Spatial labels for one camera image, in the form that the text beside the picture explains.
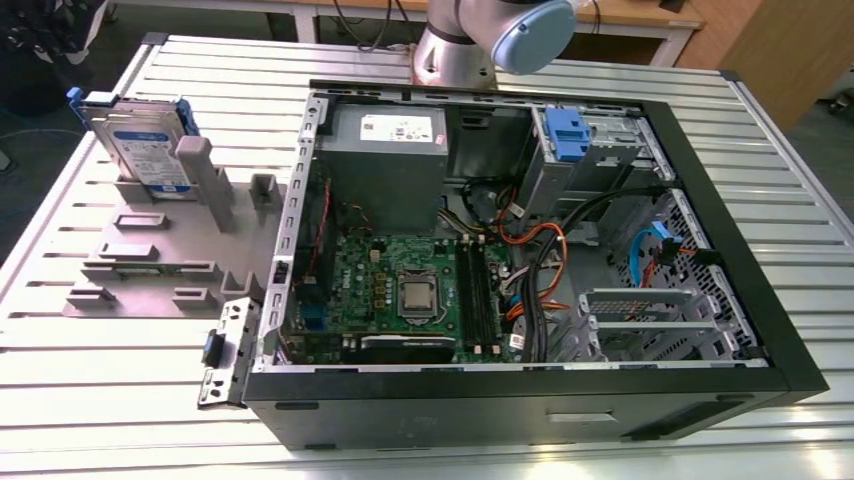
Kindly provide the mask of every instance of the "metal bracket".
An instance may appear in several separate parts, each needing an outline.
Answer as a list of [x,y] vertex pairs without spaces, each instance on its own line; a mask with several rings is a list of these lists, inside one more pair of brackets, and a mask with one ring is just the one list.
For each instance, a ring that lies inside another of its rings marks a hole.
[[243,389],[262,308],[251,298],[226,302],[202,357],[207,366],[196,406],[199,410],[247,408]]

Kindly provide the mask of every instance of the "motherboard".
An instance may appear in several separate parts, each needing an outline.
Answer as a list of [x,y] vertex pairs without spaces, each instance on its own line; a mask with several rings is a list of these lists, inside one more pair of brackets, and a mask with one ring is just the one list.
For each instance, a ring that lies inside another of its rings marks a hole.
[[383,362],[506,361],[498,289],[509,255],[498,243],[342,236],[332,296],[300,303],[291,356],[307,364],[362,362],[368,351]]

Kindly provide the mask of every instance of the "wooden table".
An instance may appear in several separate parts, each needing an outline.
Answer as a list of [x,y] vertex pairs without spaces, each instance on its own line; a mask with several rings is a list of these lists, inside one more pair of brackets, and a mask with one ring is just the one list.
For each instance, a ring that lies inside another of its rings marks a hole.
[[[156,6],[242,10],[251,12],[284,13],[294,15],[300,43],[318,43],[315,19],[336,16],[332,0],[111,0]],[[430,0],[402,0],[410,20],[427,21]],[[348,18],[386,18],[387,0],[339,0],[342,11]],[[697,10],[686,4],[681,13],[658,7],[658,0],[599,0],[602,22],[599,33],[623,37],[658,38],[662,40],[650,65],[671,67],[695,30],[703,28],[705,21]],[[391,11],[394,20],[403,20],[400,11]],[[578,12],[577,32],[591,33],[595,10],[589,5]]]

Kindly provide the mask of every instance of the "cpu socket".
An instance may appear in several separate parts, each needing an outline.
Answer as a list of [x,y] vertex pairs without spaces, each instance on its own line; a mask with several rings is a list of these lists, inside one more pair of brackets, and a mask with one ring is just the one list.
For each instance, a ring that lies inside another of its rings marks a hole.
[[403,270],[398,274],[398,315],[412,325],[436,317],[439,288],[432,270]]

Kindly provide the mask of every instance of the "white label sticker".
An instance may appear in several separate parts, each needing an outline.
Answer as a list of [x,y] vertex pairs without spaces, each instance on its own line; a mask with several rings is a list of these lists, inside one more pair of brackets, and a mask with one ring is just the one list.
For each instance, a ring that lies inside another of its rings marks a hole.
[[525,215],[525,208],[517,205],[517,202],[510,202],[510,205],[507,205],[507,210],[510,210],[510,213],[513,213],[519,218],[522,218],[522,215]]
[[667,25],[671,27],[689,27],[689,28],[699,28],[699,23],[697,22],[686,22],[685,20],[670,20]]
[[522,335],[515,333],[510,335],[510,348],[517,350],[525,349],[525,337]]
[[432,142],[430,117],[366,115],[359,138],[376,142]]
[[190,190],[190,179],[182,163],[170,152],[172,142],[166,133],[114,132],[122,157],[140,183],[154,193],[180,193]]

